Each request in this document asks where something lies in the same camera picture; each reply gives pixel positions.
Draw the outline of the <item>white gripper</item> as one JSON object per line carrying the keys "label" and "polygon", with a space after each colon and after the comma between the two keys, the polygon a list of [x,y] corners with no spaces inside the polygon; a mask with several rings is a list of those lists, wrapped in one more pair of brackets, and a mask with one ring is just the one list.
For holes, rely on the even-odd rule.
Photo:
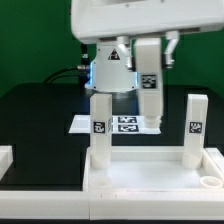
{"label": "white gripper", "polygon": [[130,38],[167,32],[163,66],[171,69],[179,32],[223,27],[224,0],[71,0],[72,34],[85,44],[116,39],[129,71],[134,70]]}

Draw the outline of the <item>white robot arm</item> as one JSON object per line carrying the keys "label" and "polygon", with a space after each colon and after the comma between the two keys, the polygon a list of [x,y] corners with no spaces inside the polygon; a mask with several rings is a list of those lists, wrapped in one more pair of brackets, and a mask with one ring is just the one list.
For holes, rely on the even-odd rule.
{"label": "white robot arm", "polygon": [[129,93],[138,88],[130,70],[132,41],[166,37],[165,66],[182,34],[224,28],[224,0],[71,0],[71,31],[84,44],[96,44],[88,90]]}

